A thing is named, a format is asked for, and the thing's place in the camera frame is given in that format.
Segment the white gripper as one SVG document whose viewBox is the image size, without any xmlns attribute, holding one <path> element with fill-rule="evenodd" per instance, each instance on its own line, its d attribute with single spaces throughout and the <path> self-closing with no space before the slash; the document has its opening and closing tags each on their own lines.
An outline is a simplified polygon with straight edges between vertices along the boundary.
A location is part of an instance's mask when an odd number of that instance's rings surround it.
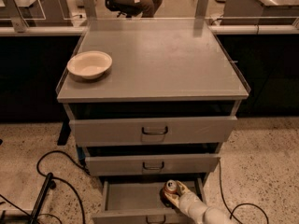
<svg viewBox="0 0 299 224">
<path fill-rule="evenodd" d="M 165 193 L 164 202 L 167 207 L 179 208 L 179 210 L 191 218 L 194 222 L 203 222 L 207 205 L 199 197 L 190 192 L 182 182 L 176 181 L 177 193 Z"/>
</svg>

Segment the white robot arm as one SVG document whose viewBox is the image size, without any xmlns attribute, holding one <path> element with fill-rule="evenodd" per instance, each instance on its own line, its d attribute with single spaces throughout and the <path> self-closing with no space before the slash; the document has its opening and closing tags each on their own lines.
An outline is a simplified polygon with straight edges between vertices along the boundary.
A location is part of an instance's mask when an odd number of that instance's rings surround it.
<svg viewBox="0 0 299 224">
<path fill-rule="evenodd" d="M 163 196 L 195 224 L 234 224 L 220 209 L 207 206 L 178 180 L 168 180 L 164 184 Z"/>
</svg>

